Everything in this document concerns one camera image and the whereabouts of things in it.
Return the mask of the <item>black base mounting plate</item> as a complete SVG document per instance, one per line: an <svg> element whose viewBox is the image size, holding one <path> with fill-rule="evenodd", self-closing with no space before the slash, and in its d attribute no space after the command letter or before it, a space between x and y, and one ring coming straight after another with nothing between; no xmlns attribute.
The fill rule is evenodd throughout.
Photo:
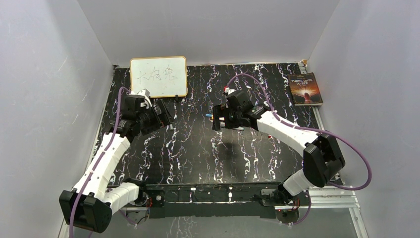
<svg viewBox="0 0 420 238"><path fill-rule="evenodd" d="M275 218L273 206L264 206L263 189L277 189L277 182L148 184L151 218L245 217Z"/></svg>

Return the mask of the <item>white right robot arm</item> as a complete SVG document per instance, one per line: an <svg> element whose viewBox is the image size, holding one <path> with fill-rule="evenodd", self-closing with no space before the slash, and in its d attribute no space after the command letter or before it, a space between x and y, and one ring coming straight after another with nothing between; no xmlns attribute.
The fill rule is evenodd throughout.
<svg viewBox="0 0 420 238"><path fill-rule="evenodd" d="M226 103L212 108L212 129L248 127L279 139L303 158L303 167L258 199L273 204L292 205L299 194L312 187L324 187L345 166L335 137L313 129L298 129L280 117L268 103L255 105L242 90L225 92Z"/></svg>

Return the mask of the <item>dark paperback book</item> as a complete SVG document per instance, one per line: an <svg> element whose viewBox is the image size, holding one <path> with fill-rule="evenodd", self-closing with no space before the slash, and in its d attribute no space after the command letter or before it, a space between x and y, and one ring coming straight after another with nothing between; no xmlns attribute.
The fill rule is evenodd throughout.
<svg viewBox="0 0 420 238"><path fill-rule="evenodd" d="M288 84L294 106L321 106L323 99L314 73L291 74Z"/></svg>

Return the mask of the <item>small whiteboard with writing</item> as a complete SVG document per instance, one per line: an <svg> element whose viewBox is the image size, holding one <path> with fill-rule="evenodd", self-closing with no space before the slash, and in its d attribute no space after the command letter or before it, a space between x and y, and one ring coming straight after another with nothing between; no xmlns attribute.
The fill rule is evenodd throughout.
<svg viewBox="0 0 420 238"><path fill-rule="evenodd" d="M129 62L131 91L138 93L146 89L151 98L187 96L186 63L184 56L131 59Z"/></svg>

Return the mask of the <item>aluminium frame rail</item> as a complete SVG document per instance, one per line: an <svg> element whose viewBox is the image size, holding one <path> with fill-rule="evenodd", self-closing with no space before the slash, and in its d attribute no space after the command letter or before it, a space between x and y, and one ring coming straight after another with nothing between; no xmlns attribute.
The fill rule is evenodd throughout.
<svg viewBox="0 0 420 238"><path fill-rule="evenodd" d="M107 186L102 193L85 189L79 204L109 207L114 212L129 204L152 208L169 204L233 205L255 203L278 210L299 208L358 208L353 191L340 190L334 186L313 188L294 197L280 195L271 183L231 184L134 184L124 182L119 186Z"/></svg>

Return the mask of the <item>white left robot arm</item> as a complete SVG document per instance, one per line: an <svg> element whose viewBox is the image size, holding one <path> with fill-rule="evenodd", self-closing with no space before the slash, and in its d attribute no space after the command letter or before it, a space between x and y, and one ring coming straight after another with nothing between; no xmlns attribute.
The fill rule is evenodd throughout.
<svg viewBox="0 0 420 238"><path fill-rule="evenodd" d="M73 188L64 190L59 197L66 224L71 228L102 233L112 216L127 204L146 204L150 196L144 182L129 178L112 190L108 184L136 137L148 135L173 122L173 116L162 99L152 104L145 95L119 97L115 118L110 121L93 160Z"/></svg>

